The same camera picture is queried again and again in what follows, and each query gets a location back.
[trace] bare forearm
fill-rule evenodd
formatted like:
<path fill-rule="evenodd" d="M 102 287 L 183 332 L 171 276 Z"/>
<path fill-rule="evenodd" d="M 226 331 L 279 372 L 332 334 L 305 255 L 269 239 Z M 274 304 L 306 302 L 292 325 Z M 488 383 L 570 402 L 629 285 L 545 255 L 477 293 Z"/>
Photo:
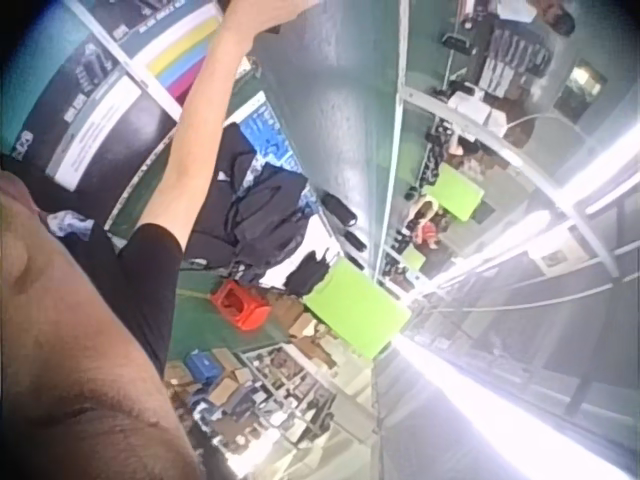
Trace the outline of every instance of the bare forearm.
<path fill-rule="evenodd" d="M 167 170 L 140 219 L 140 224 L 169 221 L 183 248 L 212 181 L 236 72 L 249 47 L 250 41 L 224 26 L 213 39 L 184 105 Z M 167 219 L 169 204 L 175 218 Z"/>

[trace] blue box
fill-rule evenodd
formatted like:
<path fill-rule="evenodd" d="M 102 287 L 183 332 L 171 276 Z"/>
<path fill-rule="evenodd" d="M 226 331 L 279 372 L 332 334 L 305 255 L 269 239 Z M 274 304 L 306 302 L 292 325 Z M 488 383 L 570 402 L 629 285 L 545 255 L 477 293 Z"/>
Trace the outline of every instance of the blue box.
<path fill-rule="evenodd" d="M 214 382 L 224 373 L 222 365 L 209 352 L 194 350 L 184 359 L 184 364 L 197 383 Z"/>

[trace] stool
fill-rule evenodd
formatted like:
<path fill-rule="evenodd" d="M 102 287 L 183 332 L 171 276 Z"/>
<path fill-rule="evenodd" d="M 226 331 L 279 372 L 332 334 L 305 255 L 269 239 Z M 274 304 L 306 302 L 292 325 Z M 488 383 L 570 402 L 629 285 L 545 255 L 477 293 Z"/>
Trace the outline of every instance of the stool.
<path fill-rule="evenodd" d="M 271 313 L 271 305 L 266 300 L 233 280 L 225 280 L 222 287 L 211 294 L 211 303 L 224 318 L 244 332 L 260 328 Z"/>

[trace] black hair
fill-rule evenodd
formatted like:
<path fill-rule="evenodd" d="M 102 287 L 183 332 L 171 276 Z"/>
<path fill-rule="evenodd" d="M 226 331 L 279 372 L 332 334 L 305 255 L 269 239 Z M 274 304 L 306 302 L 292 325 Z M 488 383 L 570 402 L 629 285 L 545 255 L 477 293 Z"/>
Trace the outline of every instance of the black hair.
<path fill-rule="evenodd" d="M 562 35 L 563 37 L 570 37 L 571 34 L 576 29 L 576 21 L 569 12 L 567 12 L 564 8 L 562 12 L 556 15 L 549 26 L 556 32 L 558 35 Z"/>

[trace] black t-shirt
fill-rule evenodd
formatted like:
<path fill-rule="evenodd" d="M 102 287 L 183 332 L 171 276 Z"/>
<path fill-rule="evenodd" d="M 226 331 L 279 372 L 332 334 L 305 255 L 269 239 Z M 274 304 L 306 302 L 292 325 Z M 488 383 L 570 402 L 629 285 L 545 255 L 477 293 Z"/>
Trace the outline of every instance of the black t-shirt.
<path fill-rule="evenodd" d="M 57 236 L 162 375 L 182 248 L 164 227 L 145 224 L 116 253 L 104 229 L 90 224 L 87 234 L 68 231 Z"/>

